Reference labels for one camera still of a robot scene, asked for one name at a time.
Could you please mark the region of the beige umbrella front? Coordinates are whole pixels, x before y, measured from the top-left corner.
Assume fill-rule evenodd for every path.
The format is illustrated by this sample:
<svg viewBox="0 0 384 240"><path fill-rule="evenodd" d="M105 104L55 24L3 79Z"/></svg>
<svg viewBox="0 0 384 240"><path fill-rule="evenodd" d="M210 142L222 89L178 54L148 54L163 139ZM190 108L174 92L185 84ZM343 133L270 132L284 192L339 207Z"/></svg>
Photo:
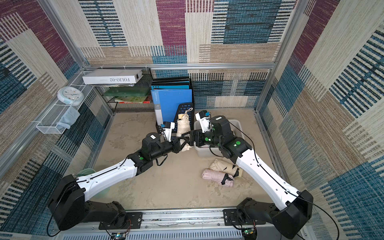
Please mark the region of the beige umbrella front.
<svg viewBox="0 0 384 240"><path fill-rule="evenodd" d="M189 133L191 131L190 127L190 117L188 113L190 113L193 110L193 108L187 109L183 114L178 114L177 117L177 124L178 124L178 129L177 129L177 137L181 137L182 134ZM191 146L186 143L186 140L180 139L180 144L182 146L181 152L188 151Z"/></svg>

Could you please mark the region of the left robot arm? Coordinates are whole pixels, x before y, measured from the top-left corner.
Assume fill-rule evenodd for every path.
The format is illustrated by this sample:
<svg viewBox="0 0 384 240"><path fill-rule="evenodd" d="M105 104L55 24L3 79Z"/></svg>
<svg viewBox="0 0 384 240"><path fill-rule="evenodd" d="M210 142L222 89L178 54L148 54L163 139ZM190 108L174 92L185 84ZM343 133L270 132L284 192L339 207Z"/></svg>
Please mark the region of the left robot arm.
<svg viewBox="0 0 384 240"><path fill-rule="evenodd" d="M187 143L181 137L161 142L159 134L149 133L143 139L141 149L129 154L121 162L90 175L63 177L48 201L48 208L58 229L66 231L87 222L99 222L104 228L126 228L129 222L127 213L119 202L93 202L92 197L121 181L142 174L160 157L179 153Z"/></svg>

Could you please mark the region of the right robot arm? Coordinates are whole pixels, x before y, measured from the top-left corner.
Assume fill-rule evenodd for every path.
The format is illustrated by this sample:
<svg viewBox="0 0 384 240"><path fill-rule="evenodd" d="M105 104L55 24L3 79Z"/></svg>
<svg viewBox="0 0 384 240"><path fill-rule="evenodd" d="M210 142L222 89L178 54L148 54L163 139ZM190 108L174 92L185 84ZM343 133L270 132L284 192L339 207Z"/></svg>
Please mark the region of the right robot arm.
<svg viewBox="0 0 384 240"><path fill-rule="evenodd" d="M237 137L225 116L211 117L207 111L196 114L200 124L191 133L196 146L218 148L224 158L248 173L269 195L271 203L243 200L236 212L228 216L234 226L270 223L287 239L294 239L312 217L313 196L300 192L276 174L256 154L252 141Z"/></svg>

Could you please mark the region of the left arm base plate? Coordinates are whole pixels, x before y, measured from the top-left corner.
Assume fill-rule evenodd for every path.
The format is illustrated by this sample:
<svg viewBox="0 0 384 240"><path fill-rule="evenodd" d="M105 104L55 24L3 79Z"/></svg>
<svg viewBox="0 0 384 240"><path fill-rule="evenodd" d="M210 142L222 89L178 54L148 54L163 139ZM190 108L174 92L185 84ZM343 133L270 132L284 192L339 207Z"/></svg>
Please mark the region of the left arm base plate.
<svg viewBox="0 0 384 240"><path fill-rule="evenodd" d="M143 212L125 212L115 220L100 222L99 230L128 230L141 227Z"/></svg>

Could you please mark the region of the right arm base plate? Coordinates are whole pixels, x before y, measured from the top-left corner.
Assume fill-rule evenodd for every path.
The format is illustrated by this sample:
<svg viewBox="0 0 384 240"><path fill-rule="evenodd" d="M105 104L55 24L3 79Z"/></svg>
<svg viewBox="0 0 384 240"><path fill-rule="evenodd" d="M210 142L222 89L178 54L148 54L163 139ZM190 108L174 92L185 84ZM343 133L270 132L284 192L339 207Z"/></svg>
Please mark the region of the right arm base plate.
<svg viewBox="0 0 384 240"><path fill-rule="evenodd" d="M244 225L264 225L266 222L260 220L251 220L237 209L223 210L225 226L244 226Z"/></svg>

